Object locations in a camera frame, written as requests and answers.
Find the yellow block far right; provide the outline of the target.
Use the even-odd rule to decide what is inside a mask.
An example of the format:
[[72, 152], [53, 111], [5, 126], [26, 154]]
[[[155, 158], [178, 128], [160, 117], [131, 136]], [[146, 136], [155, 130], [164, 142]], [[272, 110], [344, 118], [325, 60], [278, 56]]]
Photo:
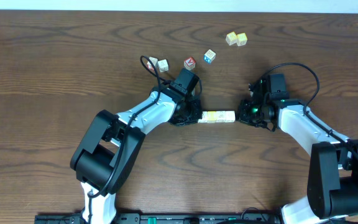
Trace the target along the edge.
[[239, 47], [243, 46], [247, 43], [247, 41], [248, 41], [248, 38], [247, 38], [247, 35], [245, 32], [237, 34], [237, 42], [236, 42], [237, 46], [239, 46]]

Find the blue sided letter block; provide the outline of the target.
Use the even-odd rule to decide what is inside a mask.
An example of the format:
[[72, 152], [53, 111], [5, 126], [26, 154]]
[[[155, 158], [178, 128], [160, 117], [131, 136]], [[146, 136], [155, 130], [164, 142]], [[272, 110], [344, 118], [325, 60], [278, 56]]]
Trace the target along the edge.
[[207, 63], [212, 63], [215, 58], [216, 58], [216, 53], [214, 51], [212, 51], [211, 49], [209, 49], [204, 54], [204, 61]]

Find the yellow block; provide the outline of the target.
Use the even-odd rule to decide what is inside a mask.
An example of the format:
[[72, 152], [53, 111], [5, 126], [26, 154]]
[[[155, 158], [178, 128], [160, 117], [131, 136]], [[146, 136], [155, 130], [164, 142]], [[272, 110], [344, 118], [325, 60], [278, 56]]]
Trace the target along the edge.
[[207, 123], [215, 123], [218, 120], [218, 114], [216, 111], [207, 112]]
[[235, 32], [230, 32], [226, 35], [226, 42], [228, 45], [233, 45], [237, 43], [237, 34]]
[[245, 32], [237, 34], [237, 42], [236, 42], [237, 46], [239, 46], [239, 47], [243, 46], [247, 43], [247, 41], [248, 41], [248, 38], [247, 38], [247, 35]]

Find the yellow top block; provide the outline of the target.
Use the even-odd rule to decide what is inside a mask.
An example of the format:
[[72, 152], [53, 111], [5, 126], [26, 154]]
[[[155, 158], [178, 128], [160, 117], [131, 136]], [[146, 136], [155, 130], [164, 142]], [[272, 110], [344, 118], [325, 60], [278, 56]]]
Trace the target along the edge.
[[207, 123], [215, 123], [218, 120], [218, 114], [216, 111], [207, 112]]

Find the wooden A block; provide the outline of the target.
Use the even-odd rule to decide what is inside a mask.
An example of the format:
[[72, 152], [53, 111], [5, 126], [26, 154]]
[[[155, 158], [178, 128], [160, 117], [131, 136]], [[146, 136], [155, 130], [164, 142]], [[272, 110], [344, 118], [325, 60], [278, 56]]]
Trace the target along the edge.
[[207, 123], [208, 122], [208, 112], [203, 111], [201, 114], [201, 118], [198, 120], [198, 123]]

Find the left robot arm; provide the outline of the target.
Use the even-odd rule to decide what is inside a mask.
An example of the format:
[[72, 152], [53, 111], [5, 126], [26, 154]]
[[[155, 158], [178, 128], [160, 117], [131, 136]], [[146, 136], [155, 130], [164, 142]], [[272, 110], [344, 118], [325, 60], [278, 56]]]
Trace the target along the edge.
[[124, 185], [146, 135], [162, 123], [195, 124], [202, 117], [200, 78], [182, 69], [174, 81], [159, 82], [149, 97], [125, 112], [100, 111], [74, 152], [70, 167], [85, 194], [82, 223], [111, 223], [116, 193]]

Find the red sided block far left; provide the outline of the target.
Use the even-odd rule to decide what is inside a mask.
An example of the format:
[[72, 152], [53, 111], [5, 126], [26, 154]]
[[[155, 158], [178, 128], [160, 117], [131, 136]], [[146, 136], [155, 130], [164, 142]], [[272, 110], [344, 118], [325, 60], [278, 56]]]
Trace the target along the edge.
[[149, 57], [149, 60], [147, 61], [147, 68], [151, 71], [154, 71], [156, 68], [158, 68], [158, 59]]

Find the yellow block far left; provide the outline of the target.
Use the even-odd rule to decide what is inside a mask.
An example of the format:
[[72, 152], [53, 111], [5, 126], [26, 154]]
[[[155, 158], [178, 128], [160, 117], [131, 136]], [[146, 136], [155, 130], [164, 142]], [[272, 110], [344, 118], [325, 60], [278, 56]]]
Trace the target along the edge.
[[230, 32], [226, 35], [226, 42], [228, 45], [233, 45], [237, 43], [237, 34], [235, 32]]

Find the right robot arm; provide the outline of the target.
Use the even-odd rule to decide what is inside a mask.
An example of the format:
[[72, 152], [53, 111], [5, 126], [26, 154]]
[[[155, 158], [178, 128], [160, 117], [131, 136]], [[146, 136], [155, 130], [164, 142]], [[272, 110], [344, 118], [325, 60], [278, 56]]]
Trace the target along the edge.
[[310, 156], [307, 195], [282, 207], [283, 223], [341, 223], [358, 215], [358, 139], [335, 132], [304, 102], [290, 98], [282, 74], [249, 84], [240, 122], [289, 134]]

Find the wooden block with figure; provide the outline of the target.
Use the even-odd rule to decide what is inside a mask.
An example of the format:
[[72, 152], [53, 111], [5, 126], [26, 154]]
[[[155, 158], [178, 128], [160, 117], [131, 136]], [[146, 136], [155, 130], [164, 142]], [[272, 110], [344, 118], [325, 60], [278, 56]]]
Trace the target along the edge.
[[217, 123], [225, 123], [226, 122], [226, 112], [225, 111], [217, 111], [216, 112], [216, 122]]

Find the wooden block with M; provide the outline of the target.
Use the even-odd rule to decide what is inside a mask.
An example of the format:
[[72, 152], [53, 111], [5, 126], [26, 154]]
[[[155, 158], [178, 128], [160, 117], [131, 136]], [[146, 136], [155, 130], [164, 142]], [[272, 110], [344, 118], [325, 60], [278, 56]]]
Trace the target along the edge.
[[225, 111], [225, 122], [233, 123], [236, 120], [235, 111]]

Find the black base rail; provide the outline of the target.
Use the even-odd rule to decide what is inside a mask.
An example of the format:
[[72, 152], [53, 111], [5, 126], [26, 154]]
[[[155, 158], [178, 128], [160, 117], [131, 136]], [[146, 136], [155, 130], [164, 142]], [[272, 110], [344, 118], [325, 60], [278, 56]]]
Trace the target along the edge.
[[[247, 223], [284, 223], [282, 218], [272, 213], [257, 213], [256, 211], [240, 214], [139, 214], [121, 213], [117, 214], [111, 223], [115, 224], [213, 224], [231, 220], [245, 220]], [[35, 224], [80, 224], [86, 223], [80, 213], [71, 215], [36, 215]]]

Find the red A letter block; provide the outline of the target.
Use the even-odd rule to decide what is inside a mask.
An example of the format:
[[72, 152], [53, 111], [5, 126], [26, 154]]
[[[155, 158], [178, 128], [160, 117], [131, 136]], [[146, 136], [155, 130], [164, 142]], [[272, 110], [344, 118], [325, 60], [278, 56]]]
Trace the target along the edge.
[[193, 57], [188, 57], [184, 60], [184, 67], [187, 70], [192, 70], [196, 67], [196, 61]]

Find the plain wooden block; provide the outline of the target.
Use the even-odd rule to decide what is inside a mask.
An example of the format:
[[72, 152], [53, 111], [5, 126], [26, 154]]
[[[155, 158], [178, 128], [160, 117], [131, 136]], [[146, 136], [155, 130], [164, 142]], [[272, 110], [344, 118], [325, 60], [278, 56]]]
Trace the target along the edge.
[[169, 70], [169, 64], [168, 61], [166, 59], [164, 60], [159, 60], [157, 62], [158, 65], [158, 69], [160, 70], [160, 72], [166, 72]]

